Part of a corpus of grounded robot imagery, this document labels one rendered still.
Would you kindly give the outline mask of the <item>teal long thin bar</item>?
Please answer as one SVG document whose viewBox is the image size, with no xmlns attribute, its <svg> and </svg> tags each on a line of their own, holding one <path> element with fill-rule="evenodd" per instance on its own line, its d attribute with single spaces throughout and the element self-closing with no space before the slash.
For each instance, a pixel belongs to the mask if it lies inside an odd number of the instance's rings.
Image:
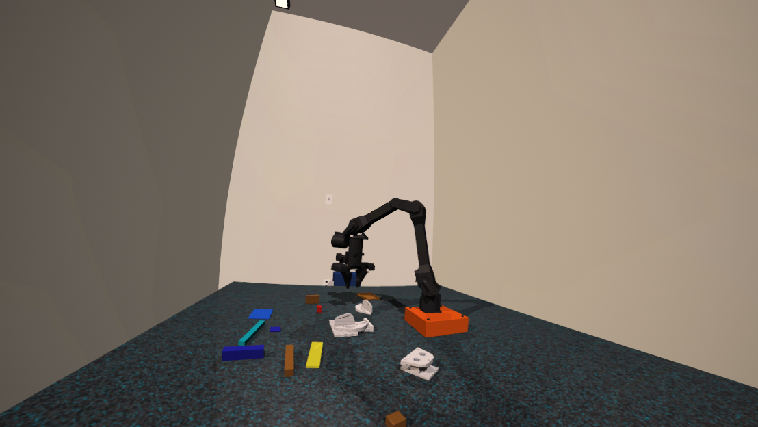
<svg viewBox="0 0 758 427">
<path fill-rule="evenodd" d="M 245 345 L 248 343 L 248 341 L 250 341 L 250 339 L 252 339 L 252 337 L 253 337 L 255 334 L 257 334 L 257 332 L 258 332 L 258 331 L 259 331 L 259 330 L 262 328 L 262 326 L 263 326 L 264 324 L 265 324 L 265 320 L 260 320 L 260 321 L 257 323 L 257 325 L 254 325 L 254 327 L 252 327 L 252 328 L 250 329 L 250 331 L 248 331 L 248 332 L 247 332 L 247 334 L 245 334 L 245 335 L 244 335 L 244 336 L 241 338 L 241 340 L 239 340 L 239 341 L 238 341 L 238 343 L 239 343 L 238 345 L 241 345 L 241 346 L 245 346 Z"/>
</svg>

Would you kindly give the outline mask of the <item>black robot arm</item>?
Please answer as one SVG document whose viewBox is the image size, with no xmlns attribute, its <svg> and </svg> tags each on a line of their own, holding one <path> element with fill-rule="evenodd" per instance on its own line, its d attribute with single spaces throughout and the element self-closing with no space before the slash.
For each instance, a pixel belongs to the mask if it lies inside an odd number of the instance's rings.
<svg viewBox="0 0 758 427">
<path fill-rule="evenodd" d="M 416 247 L 418 251 L 419 268 L 415 269 L 416 281 L 418 287 L 422 289 L 419 308 L 424 313 L 442 313 L 440 310 L 441 294 L 438 293 L 440 285 L 435 281 L 435 275 L 430 265 L 428 252 L 428 243 L 426 239 L 426 230 L 424 230 L 424 221 L 426 221 L 426 208 L 418 200 L 409 201 L 406 199 L 393 198 L 390 202 L 380 206 L 372 212 L 353 218 L 345 230 L 335 232 L 331 239 L 332 246 L 349 250 L 363 250 L 363 240 L 368 240 L 364 232 L 370 226 L 396 210 L 405 211 L 410 214 L 411 221 L 415 228 Z M 362 234 L 359 234 L 362 233 Z M 350 237 L 353 235 L 353 237 Z"/>
</svg>

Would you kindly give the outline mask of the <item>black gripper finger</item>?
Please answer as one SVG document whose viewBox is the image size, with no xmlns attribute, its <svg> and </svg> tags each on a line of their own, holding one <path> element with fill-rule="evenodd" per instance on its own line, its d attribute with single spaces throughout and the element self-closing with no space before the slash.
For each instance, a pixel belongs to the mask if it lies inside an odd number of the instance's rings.
<svg viewBox="0 0 758 427">
<path fill-rule="evenodd" d="M 368 273 L 368 271 L 362 272 L 362 271 L 358 271 L 357 269 L 355 269 L 355 270 L 356 270 L 356 273 L 357 273 L 357 276 L 356 276 L 356 287 L 359 287 L 362 284 L 363 278 Z"/>
<path fill-rule="evenodd" d="M 343 276 L 346 289 L 349 289 L 351 278 L 352 278 L 352 272 L 340 272 L 340 274 L 342 274 Z"/>
</svg>

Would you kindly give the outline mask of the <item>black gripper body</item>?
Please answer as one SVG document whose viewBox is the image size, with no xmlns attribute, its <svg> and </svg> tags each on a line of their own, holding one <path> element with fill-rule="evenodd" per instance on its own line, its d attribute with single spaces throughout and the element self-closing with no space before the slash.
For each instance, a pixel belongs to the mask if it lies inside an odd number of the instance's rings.
<svg viewBox="0 0 758 427">
<path fill-rule="evenodd" d="M 347 251 L 348 259 L 346 264 L 333 263 L 331 269 L 336 272 L 350 272 L 350 269 L 357 269 L 358 271 L 365 272 L 375 270 L 375 265 L 371 262 L 362 262 L 362 250 L 349 250 Z"/>
</svg>

